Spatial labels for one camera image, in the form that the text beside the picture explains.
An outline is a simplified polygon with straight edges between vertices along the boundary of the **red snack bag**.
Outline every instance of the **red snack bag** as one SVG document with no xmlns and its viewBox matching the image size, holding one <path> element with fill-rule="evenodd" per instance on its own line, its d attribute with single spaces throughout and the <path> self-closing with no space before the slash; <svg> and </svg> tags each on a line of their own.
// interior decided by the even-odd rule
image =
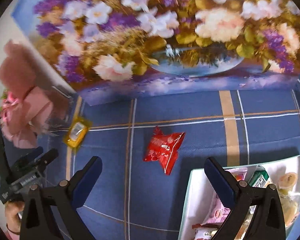
<svg viewBox="0 0 300 240">
<path fill-rule="evenodd" d="M 185 137 L 183 133 L 173 133 L 164 135 L 157 126 L 154 129 L 154 135 L 148 145 L 147 153 L 143 161 L 159 161 L 164 173 L 170 175 L 173 165 L 178 159 L 177 150 Z"/>
</svg>

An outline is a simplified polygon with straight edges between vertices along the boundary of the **food package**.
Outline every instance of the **food package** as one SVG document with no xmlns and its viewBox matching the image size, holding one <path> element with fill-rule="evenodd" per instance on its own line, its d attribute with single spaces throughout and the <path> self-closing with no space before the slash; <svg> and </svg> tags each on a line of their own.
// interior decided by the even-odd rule
<svg viewBox="0 0 300 240">
<path fill-rule="evenodd" d="M 196 228 L 194 240 L 210 240 L 213 238 L 218 228 L 200 227 Z"/>
<path fill-rule="evenodd" d="M 292 191 L 293 186 L 297 183 L 297 181 L 298 174 L 295 172 L 288 172 L 279 178 L 277 187 L 282 194 L 288 195 L 288 192 Z"/>
<path fill-rule="evenodd" d="M 68 133 L 63 138 L 63 142 L 73 148 L 75 152 L 83 141 L 83 138 L 89 131 L 92 123 L 83 117 L 77 117 L 73 120 Z"/>
<path fill-rule="evenodd" d="M 231 174 L 236 178 L 237 181 L 240 181 L 240 180 L 244 180 L 248 169 L 242 167 L 242 168 L 230 169 L 227 171 L 231 172 Z M 204 224 L 223 223 L 223 221 L 225 221 L 229 213 L 230 213 L 230 209 L 223 206 L 217 193 L 214 192 L 209 216 L 202 224 L 204 225 Z"/>
<path fill-rule="evenodd" d="M 143 161 L 159 161 L 164 170 L 164 174 L 170 175 L 174 163 L 178 159 L 177 150 L 180 148 L 185 134 L 186 133 L 183 132 L 164 135 L 157 126 L 154 129 L 154 135 L 148 145 Z"/>
<path fill-rule="evenodd" d="M 258 166 L 256 168 L 256 171 L 253 173 L 253 176 L 249 180 L 248 184 L 251 187 L 265 188 L 269 184 L 272 184 L 272 181 L 270 179 L 269 174 L 266 172 L 266 170 L 262 166 Z M 255 210 L 256 210 L 256 206 L 251 206 L 249 208 L 251 214 L 253 214 Z"/>
<path fill-rule="evenodd" d="M 278 193 L 287 230 L 300 215 L 300 192 L 288 192 L 286 195 L 279 190 Z"/>
</svg>

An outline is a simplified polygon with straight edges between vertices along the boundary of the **white tray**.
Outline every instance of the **white tray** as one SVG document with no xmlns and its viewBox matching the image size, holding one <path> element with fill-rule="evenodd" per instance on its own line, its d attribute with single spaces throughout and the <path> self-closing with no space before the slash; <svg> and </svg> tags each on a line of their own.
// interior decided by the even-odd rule
<svg viewBox="0 0 300 240">
<path fill-rule="evenodd" d="M 273 183 L 276 183 L 278 178 L 287 172 L 297 173 L 298 181 L 293 187 L 293 191 L 300 192 L 300 155 L 275 162 L 241 166 L 248 168 L 247 178 L 252 176 L 257 165 L 262 165 L 266 169 Z M 204 169 L 192 170 L 183 206 L 178 240 L 193 239 L 194 229 L 192 229 L 192 225 L 202 223 L 208 215 L 213 192 L 213 187 L 204 173 Z"/>
</svg>

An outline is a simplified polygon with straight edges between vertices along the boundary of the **blue plaid cloth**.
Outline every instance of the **blue plaid cloth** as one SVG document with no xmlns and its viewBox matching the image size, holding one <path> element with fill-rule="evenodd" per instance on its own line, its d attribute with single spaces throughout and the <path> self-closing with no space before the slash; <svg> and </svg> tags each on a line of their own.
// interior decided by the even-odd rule
<svg viewBox="0 0 300 240">
<path fill-rule="evenodd" d="M 221 165 L 268 162 L 300 154 L 300 78 L 291 91 L 224 91 L 138 98 L 74 114 L 93 122 L 76 155 L 59 137 L 42 137 L 59 158 L 47 168 L 47 186 L 70 178 L 96 155 L 103 172 L 78 213 L 96 239 L 176 240 L 192 169 L 214 156 Z M 154 127 L 186 132 L 170 176 L 143 162 Z M 64 226 L 60 228 L 68 239 Z M 300 217 L 289 240 L 300 234 Z"/>
</svg>

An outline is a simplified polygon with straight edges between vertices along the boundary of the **flower painting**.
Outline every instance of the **flower painting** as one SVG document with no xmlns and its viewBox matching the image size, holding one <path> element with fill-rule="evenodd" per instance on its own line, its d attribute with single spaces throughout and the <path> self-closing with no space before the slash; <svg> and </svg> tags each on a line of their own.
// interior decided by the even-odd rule
<svg viewBox="0 0 300 240">
<path fill-rule="evenodd" d="M 19 0 L 13 17 L 90 105 L 289 89 L 300 74 L 292 0 Z"/>
</svg>

